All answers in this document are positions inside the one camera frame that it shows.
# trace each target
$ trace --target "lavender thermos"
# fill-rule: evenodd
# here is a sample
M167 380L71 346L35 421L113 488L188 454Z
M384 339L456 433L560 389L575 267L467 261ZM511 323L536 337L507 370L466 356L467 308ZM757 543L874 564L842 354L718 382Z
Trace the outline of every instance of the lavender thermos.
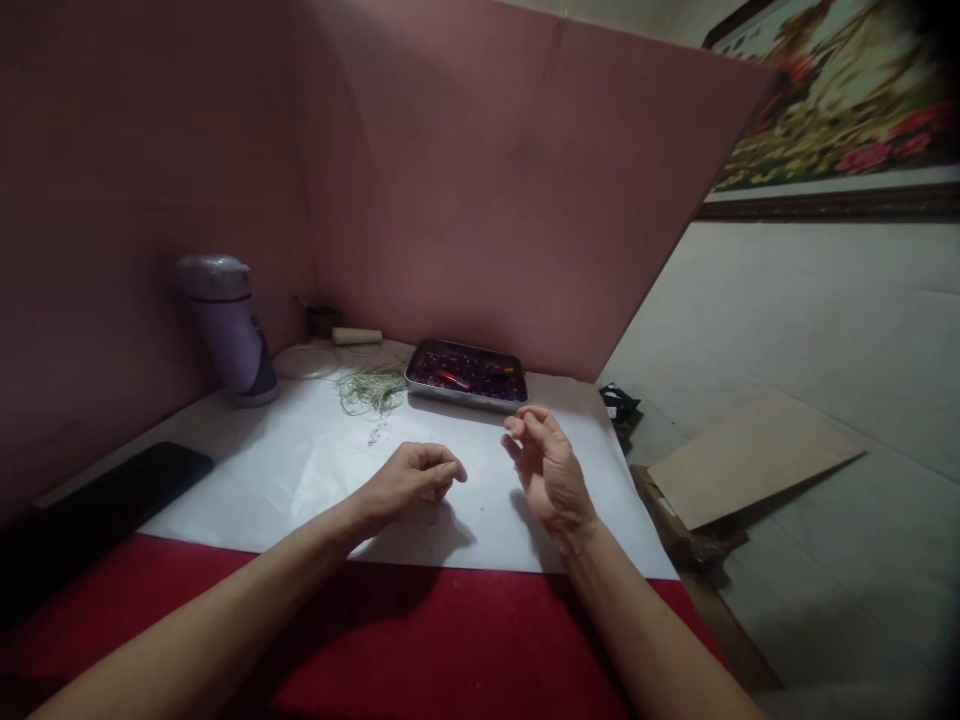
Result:
M255 407L273 400L280 387L250 307L250 268L229 255L190 255L177 263L177 280L233 402Z

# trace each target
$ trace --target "red tablecloth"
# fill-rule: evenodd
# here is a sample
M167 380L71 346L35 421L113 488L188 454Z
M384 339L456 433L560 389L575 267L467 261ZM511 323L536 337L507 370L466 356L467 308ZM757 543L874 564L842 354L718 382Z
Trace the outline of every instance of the red tablecloth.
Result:
M39 701L252 557L134 535L4 639L0 671ZM683 586L651 584L717 654ZM360 562L347 562L280 636L231 710L629 716L566 577Z

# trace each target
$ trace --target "metal tray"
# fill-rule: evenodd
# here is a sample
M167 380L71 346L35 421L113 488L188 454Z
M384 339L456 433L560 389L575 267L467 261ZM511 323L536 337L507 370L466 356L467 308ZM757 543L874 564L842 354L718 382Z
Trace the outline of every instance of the metal tray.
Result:
M517 369L517 394L520 397L518 401L503 400L500 398L487 397L465 390L451 390L444 387L435 387L419 382L411 377L414 368L422 355L427 351L456 350L470 355L482 355L491 360L505 365L516 367ZM489 410L491 412L501 413L503 415L512 415L527 403L527 383L523 375L523 367L520 361L513 355L486 350L484 348L472 347L470 345L461 345L460 343L447 342L446 340L424 340L414 351L407 369L403 373L407 381L407 392L412 397L422 397L429 400L441 400L443 402L455 403L465 407L475 408L477 410Z

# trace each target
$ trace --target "white paper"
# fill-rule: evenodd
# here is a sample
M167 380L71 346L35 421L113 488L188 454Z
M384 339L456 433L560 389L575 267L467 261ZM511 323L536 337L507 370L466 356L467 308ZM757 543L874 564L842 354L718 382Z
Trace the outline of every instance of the white paper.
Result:
M336 350L345 367L405 361L412 348L385 342L380 356ZM593 385L528 373L532 404L550 409L583 467L597 512L637 568L676 579L637 496L606 408ZM177 413L68 484L44 504L170 440L211 456L216 468L141 532L232 550L262 552L339 502L375 473L403 441L438 442L469 475L439 506L407 513L352 555L357 560L522 572L560 572L550 539L527 509L513 463L500 446L503 416L413 398L368 445L383 420L344 414L332 380L281 381L280 396L254 409L211 395Z

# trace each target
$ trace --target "hand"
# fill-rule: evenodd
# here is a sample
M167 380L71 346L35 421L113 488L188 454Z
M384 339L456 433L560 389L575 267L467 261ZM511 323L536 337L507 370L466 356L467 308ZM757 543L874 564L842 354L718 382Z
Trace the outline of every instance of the hand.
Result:
M418 500L443 500L455 479L466 482L467 471L446 447L402 443L352 500L376 535Z
M556 418L543 408L527 405L503 426L509 435L501 443L516 464L530 511L555 540L574 541L589 535L597 513L577 456Z

